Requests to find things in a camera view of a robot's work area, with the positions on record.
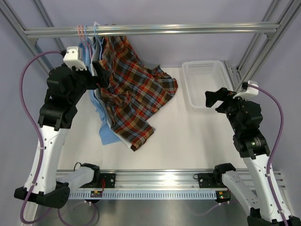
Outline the white plastic basket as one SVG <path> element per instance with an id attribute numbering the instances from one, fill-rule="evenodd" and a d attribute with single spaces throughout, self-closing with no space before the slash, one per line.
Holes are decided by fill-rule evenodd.
<path id="1" fill-rule="evenodd" d="M 188 102 L 193 110 L 213 111 L 206 107 L 206 91 L 217 91 L 220 88 L 233 90 L 226 67 L 222 61 L 190 61 L 182 64 L 184 84 Z"/>

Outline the aluminium hanging rail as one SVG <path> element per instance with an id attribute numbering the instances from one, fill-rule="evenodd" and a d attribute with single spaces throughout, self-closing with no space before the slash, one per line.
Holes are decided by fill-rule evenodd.
<path id="1" fill-rule="evenodd" d="M 238 24 L 153 24 L 104 25 L 96 28 L 98 36 L 213 34 L 213 33 L 266 33 L 275 32 L 278 24 L 270 22 Z M 28 38 L 62 38 L 78 35 L 76 27 L 27 28 Z M 94 26 L 87 26 L 88 36 L 94 36 Z"/>

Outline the aluminium frame right posts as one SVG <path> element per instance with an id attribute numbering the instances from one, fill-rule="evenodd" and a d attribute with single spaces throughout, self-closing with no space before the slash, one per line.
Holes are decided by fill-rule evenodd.
<path id="1" fill-rule="evenodd" d="M 276 18 L 278 28 L 275 32 L 254 34 L 237 66 L 231 66 L 226 60 L 222 61 L 232 90 L 240 90 L 242 82 L 255 78 L 276 45 L 301 12 L 301 2 L 299 0 L 288 1 L 278 15 L 277 9 L 279 6 L 280 1 L 273 0 L 262 19 L 263 22 L 270 22 L 273 18 Z"/>

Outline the plaid shirt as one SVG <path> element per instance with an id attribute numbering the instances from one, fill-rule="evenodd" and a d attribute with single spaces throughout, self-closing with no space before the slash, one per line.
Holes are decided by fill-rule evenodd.
<path id="1" fill-rule="evenodd" d="M 104 38 L 99 64 L 109 75 L 109 85 L 100 94 L 111 129 L 136 151 L 154 133 L 147 120 L 174 97 L 177 80 L 159 66 L 148 68 L 125 36 Z"/>

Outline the grey shirt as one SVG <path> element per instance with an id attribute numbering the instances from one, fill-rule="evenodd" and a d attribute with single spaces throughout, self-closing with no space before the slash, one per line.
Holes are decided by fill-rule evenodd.
<path id="1" fill-rule="evenodd" d="M 160 64 L 149 63 L 142 59 L 140 59 L 140 63 L 141 63 L 142 69 L 149 74 L 155 74 L 157 69 L 160 67 Z"/>

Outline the blue hanger on rail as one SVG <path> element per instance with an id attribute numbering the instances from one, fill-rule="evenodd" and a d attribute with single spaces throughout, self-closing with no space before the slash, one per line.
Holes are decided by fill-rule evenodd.
<path id="1" fill-rule="evenodd" d="M 84 37 L 87 44 L 94 45 L 94 38 L 87 34 L 87 25 L 84 25 Z"/>

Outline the light blue shirt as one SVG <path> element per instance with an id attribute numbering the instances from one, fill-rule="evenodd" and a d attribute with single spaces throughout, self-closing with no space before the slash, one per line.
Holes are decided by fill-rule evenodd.
<path id="1" fill-rule="evenodd" d="M 83 42 L 79 43 L 79 48 L 82 49 L 82 59 L 85 64 L 85 66 L 89 69 L 91 74 L 93 76 L 96 76 L 95 69 L 93 67 L 93 64 L 91 63 L 91 57 L 93 55 L 93 51 L 88 47 L 87 44 L 84 44 Z M 104 103 L 102 100 L 99 100 L 95 92 L 98 91 L 96 90 L 89 90 L 89 98 L 91 103 L 95 107 L 95 111 L 98 113 L 101 125 L 99 128 L 99 136 L 101 138 L 102 144 L 103 145 L 108 145 L 112 143 L 116 143 L 120 141 L 120 138 L 111 130 L 109 124 L 108 124 L 108 118 L 107 118 L 107 113 L 104 110 Z"/>

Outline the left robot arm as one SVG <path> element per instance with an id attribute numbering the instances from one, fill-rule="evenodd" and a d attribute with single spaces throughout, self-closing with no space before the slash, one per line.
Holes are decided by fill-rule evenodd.
<path id="1" fill-rule="evenodd" d="M 77 113 L 76 105 L 87 90 L 98 87 L 97 77 L 85 65 L 63 64 L 49 72 L 48 89 L 38 122 L 38 145 L 30 175 L 14 197 L 24 202 L 60 209 L 71 193 L 79 188 L 94 188 L 90 198 L 102 197 L 104 189 L 114 188 L 115 181 L 99 166 L 83 163 L 77 170 L 62 177 L 56 171 L 62 147 Z"/>

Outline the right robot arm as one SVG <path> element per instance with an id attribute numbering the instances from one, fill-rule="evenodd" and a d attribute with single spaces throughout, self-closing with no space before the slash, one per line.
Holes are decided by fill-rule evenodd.
<path id="1" fill-rule="evenodd" d="M 222 104 L 216 112 L 226 114 L 234 131 L 233 143 L 251 175 L 255 192 L 241 181 L 236 169 L 230 163 L 215 166 L 213 182 L 226 186 L 236 197 L 247 214 L 250 226 L 299 226 L 301 220 L 290 212 L 279 190 L 272 169 L 275 149 L 270 150 L 260 132 L 263 119 L 259 104 L 250 98 L 259 92 L 271 96 L 254 84 L 244 84 L 244 91 L 236 93 L 226 88 L 216 92 L 206 91 L 206 107 L 217 101 Z"/>

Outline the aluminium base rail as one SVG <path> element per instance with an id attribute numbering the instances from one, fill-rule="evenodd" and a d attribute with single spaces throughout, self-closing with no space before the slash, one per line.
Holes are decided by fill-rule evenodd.
<path id="1" fill-rule="evenodd" d="M 117 190 L 198 190 L 197 173 L 211 170 L 101 170 L 114 173 Z"/>

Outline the light blue hanger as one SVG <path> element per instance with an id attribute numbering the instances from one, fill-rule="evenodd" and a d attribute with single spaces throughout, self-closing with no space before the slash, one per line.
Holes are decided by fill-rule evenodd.
<path id="1" fill-rule="evenodd" d="M 98 44 L 99 48 L 99 59 L 101 60 L 102 58 L 102 53 L 103 53 L 103 37 L 100 37 L 96 34 L 96 28 L 100 26 L 97 22 L 94 22 L 94 37 L 96 40 L 96 43 Z"/>

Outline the pink hanger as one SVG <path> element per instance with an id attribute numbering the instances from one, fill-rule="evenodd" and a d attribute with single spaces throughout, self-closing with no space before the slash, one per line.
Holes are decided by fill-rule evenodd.
<path id="1" fill-rule="evenodd" d="M 86 48 L 86 41 L 84 38 L 84 33 L 83 33 L 83 26 L 82 25 L 77 25 L 77 32 L 78 32 L 78 36 L 80 38 L 80 41 L 82 43 L 82 45 L 84 46 L 84 48 Z"/>
<path id="2" fill-rule="evenodd" d="M 86 63 L 89 65 L 91 63 L 92 53 L 91 53 L 90 43 L 87 40 L 87 37 L 85 36 L 85 33 L 84 33 L 84 26 L 83 25 L 80 26 L 80 34 L 81 34 L 82 44 L 85 47 Z"/>

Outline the aluminium frame posts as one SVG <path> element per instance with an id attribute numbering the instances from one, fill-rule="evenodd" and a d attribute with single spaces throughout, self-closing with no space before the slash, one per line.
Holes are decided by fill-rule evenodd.
<path id="1" fill-rule="evenodd" d="M 240 90 L 242 82 L 255 78 L 276 45 L 301 12 L 301 2 L 299 0 L 288 1 L 278 15 L 277 9 L 279 6 L 280 1 L 273 0 L 262 19 L 263 22 L 270 22 L 273 18 L 276 18 L 278 28 L 275 32 L 254 34 L 237 66 L 231 66 L 226 60 L 222 61 L 232 90 Z"/>
<path id="2" fill-rule="evenodd" d="M 37 9 L 38 14 L 40 15 L 42 22 L 46 25 L 47 28 L 53 27 L 52 20 L 46 8 L 41 0 L 32 0 L 34 7 Z M 42 49 L 38 45 L 38 38 L 28 38 L 25 34 L 26 26 L 22 22 L 21 18 L 14 11 L 13 7 L 8 0 L 0 1 L 0 13 L 4 16 L 7 22 L 11 25 L 13 30 L 17 33 L 18 37 L 30 51 L 33 56 L 36 56 L 39 53 L 42 53 Z M 59 50 L 65 49 L 65 46 L 60 38 L 53 38 L 54 43 Z M 53 68 L 49 60 L 42 56 L 38 60 L 39 65 L 43 71 L 48 74 L 48 72 Z"/>

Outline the aluminium frame left posts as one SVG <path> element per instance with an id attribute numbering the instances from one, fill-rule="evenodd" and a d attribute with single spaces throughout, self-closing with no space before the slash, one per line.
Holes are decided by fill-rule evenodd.
<path id="1" fill-rule="evenodd" d="M 46 25 L 47 28 L 53 27 L 52 20 L 46 8 L 41 0 L 32 0 L 34 7 L 37 9 L 38 14 L 40 15 L 42 22 Z M 8 0 L 0 1 L 0 13 L 4 16 L 7 22 L 11 25 L 13 30 L 17 33 L 18 37 L 30 51 L 33 56 L 36 56 L 39 53 L 42 53 L 42 49 L 38 45 L 38 38 L 28 38 L 25 34 L 26 26 L 22 22 L 21 18 L 14 11 L 13 7 Z M 65 46 L 60 38 L 53 38 L 54 43 L 59 50 L 65 49 Z M 53 68 L 49 60 L 42 56 L 38 60 L 39 65 L 43 71 L 48 74 L 48 72 Z"/>

